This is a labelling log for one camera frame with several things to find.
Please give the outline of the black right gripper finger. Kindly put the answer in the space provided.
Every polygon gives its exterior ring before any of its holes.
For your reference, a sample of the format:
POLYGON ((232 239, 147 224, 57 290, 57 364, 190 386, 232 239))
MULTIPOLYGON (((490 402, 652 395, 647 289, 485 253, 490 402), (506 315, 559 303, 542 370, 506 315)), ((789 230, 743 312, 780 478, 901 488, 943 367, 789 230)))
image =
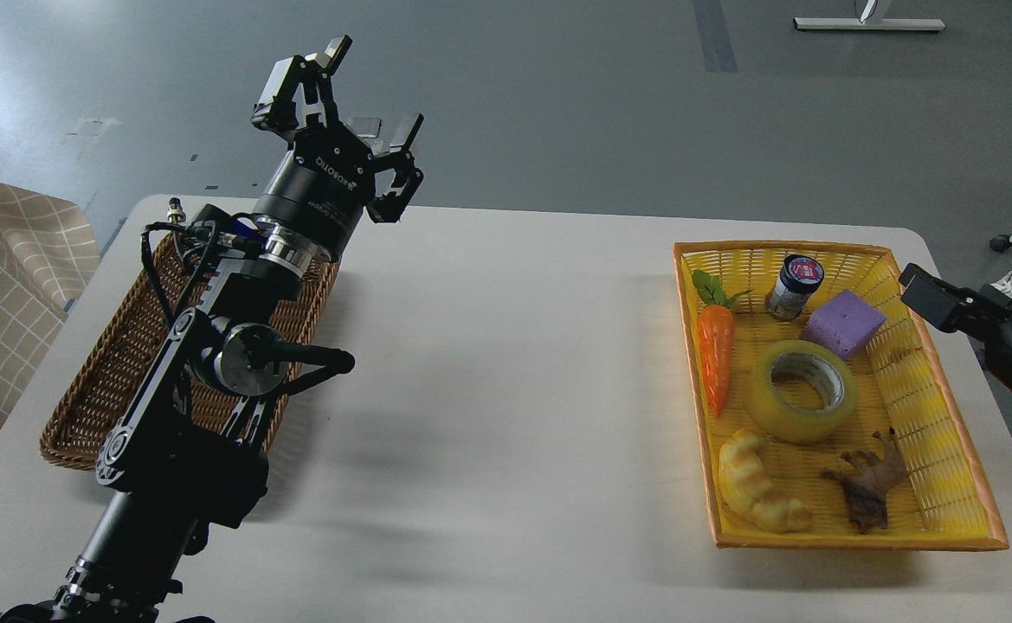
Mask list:
POLYGON ((1012 300, 991 286, 957 287, 909 263, 898 277, 902 304, 945 334, 991 335, 1012 318, 1012 300))

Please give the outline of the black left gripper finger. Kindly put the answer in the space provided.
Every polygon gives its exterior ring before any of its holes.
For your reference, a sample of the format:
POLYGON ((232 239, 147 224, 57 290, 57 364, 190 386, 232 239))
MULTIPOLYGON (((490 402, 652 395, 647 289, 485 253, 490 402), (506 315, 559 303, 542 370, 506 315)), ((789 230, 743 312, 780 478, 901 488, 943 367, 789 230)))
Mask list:
POLYGON ((331 39, 322 52, 293 55, 277 61, 268 76, 259 101, 253 107, 251 124, 255 129, 276 134, 289 145, 304 129, 329 126, 340 121, 332 93, 335 75, 354 40, 349 35, 331 39), (322 106, 300 123, 296 95, 308 106, 322 106))
POLYGON ((374 223, 398 223, 423 181, 423 172, 416 165, 412 145, 422 129, 425 115, 403 119, 387 143, 387 151, 371 160, 371 172, 391 172, 390 187, 366 205, 374 223))

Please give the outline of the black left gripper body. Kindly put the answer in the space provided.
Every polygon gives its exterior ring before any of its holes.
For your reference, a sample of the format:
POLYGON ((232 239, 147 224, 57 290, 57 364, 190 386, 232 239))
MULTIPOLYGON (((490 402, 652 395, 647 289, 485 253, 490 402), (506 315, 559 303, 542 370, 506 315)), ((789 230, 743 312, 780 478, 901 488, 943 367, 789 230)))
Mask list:
POLYGON ((370 145, 342 122, 287 121, 271 130, 287 141, 287 153, 255 205, 259 229, 287 228, 311 241, 316 256, 342 259, 374 192, 370 145))

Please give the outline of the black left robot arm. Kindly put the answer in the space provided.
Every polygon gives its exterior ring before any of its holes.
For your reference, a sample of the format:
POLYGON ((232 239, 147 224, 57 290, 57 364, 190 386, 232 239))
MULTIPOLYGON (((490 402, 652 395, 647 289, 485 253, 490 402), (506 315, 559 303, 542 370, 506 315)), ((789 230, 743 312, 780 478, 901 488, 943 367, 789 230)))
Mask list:
POLYGON ((113 499, 54 598, 3 622, 153 622, 184 590, 174 572, 210 525, 240 527, 267 493, 261 443, 277 403, 354 368, 350 352, 292 342, 271 323, 311 265, 342 260, 363 215, 399 221, 423 179, 412 154, 422 117, 384 152, 340 119, 332 79, 351 45, 342 35, 272 68, 251 122, 287 153, 252 212, 208 204, 188 218, 172 201, 143 228, 166 334, 95 460, 113 499))

